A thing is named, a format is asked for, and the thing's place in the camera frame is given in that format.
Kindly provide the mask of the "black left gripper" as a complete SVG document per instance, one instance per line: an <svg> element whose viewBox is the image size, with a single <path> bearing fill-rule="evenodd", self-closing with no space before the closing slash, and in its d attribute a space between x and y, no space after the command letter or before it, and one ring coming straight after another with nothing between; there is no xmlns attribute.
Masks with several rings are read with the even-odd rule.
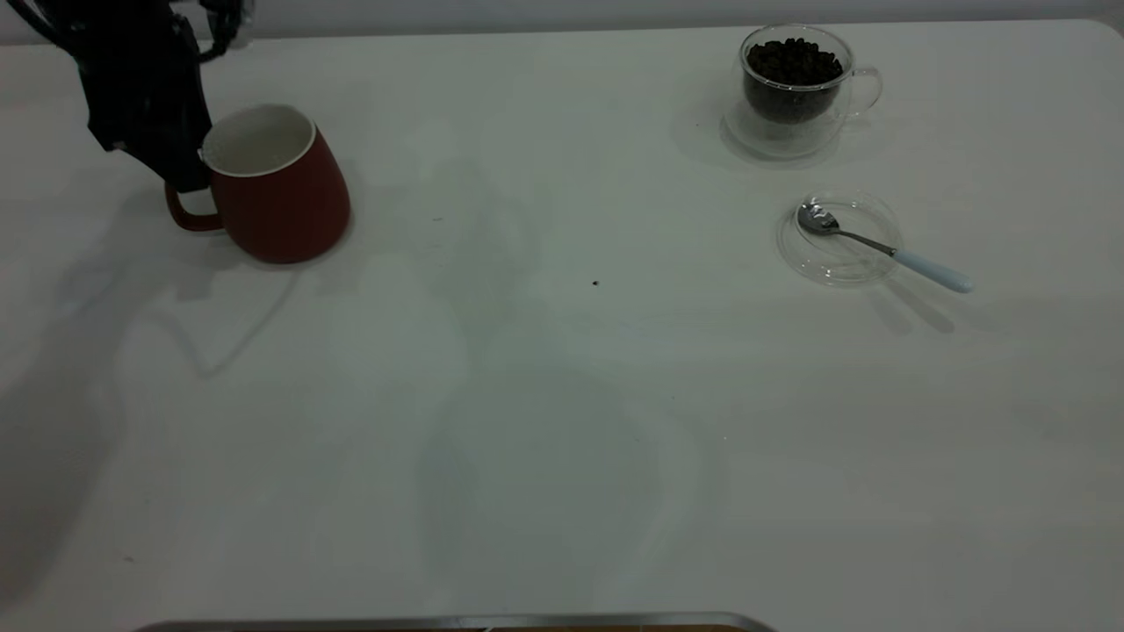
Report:
<svg viewBox="0 0 1124 632"><path fill-rule="evenodd" d="M210 186L199 47L169 1L84 1L76 22L88 128L107 152L148 165L176 192Z"/></svg>

